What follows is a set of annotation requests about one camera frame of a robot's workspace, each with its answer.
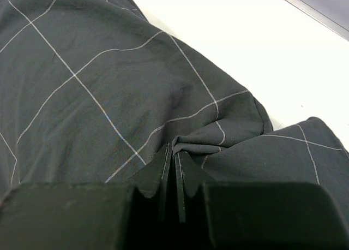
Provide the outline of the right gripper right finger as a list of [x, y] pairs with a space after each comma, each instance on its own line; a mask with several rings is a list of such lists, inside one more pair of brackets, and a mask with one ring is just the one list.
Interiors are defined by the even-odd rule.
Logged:
[[320, 186], [216, 181], [174, 157], [183, 249], [348, 249], [348, 227]]

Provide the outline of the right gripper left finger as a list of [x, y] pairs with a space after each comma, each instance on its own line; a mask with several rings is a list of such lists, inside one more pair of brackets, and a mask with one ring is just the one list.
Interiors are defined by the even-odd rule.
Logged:
[[122, 183], [32, 183], [1, 204], [1, 249], [157, 249], [171, 148]]

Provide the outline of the dark grey checked pillowcase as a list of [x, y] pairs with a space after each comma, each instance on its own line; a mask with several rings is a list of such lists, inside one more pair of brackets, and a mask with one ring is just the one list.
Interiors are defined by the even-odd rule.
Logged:
[[321, 119], [274, 130], [133, 0], [1, 0], [1, 196], [125, 181], [161, 148], [220, 181], [315, 183], [348, 207], [348, 152]]

